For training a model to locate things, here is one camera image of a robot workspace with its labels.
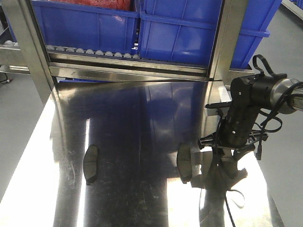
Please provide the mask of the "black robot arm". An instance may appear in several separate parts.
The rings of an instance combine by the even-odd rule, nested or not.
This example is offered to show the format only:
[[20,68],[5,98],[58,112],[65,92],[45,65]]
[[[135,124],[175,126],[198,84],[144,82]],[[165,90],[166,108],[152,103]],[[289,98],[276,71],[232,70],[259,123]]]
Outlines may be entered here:
[[216,132],[200,138],[199,148],[245,150],[266,141],[270,120],[281,122],[278,114],[292,114],[303,107],[303,84],[286,74],[263,74],[235,78],[230,87],[229,102],[207,104],[221,117]]

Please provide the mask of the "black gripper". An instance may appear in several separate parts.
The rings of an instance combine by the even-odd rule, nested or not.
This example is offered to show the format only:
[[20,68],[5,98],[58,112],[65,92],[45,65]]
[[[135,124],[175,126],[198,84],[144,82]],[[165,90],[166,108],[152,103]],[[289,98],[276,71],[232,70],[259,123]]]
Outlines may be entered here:
[[217,110],[220,117],[223,117],[223,108],[228,107],[229,110],[225,119],[219,120],[216,132],[198,140],[200,149],[206,146],[244,149],[258,141],[268,139],[266,132],[261,135],[260,132],[252,129],[260,107],[253,103],[250,95],[238,95],[230,102],[207,104],[205,107]]

